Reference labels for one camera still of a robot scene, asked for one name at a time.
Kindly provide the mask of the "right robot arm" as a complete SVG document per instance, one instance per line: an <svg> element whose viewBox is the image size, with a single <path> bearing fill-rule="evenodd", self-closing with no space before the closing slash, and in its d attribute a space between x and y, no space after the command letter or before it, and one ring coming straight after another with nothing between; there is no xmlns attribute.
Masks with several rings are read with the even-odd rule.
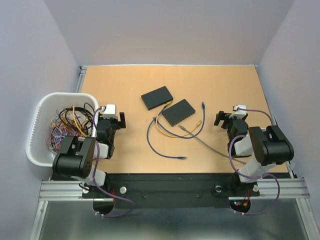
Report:
<svg viewBox="0 0 320 240"><path fill-rule="evenodd" d="M249 183L294 157L292 144L277 125L269 125L266 129L249 127L247 116L245 109L236 108L234 113L219 111L214 121L215 126L223 122L221 127L227 132L227 150L233 168L233 159L251 157L243 167L235 170L235 180L230 182L231 192L235 195L242 195L248 190Z"/></svg>

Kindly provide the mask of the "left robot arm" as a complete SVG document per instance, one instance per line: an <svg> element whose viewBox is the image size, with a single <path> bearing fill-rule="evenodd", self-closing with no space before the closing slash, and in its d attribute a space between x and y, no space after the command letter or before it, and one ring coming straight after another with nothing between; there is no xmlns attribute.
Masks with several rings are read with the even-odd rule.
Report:
<svg viewBox="0 0 320 240"><path fill-rule="evenodd" d="M89 186L100 197L111 193L110 178L106 172L94 170L93 160L110 159L115 150L115 134L117 130L126 128L125 113L99 114L96 123L96 137L66 136L56 154L52 170L62 177L79 180Z"/></svg>

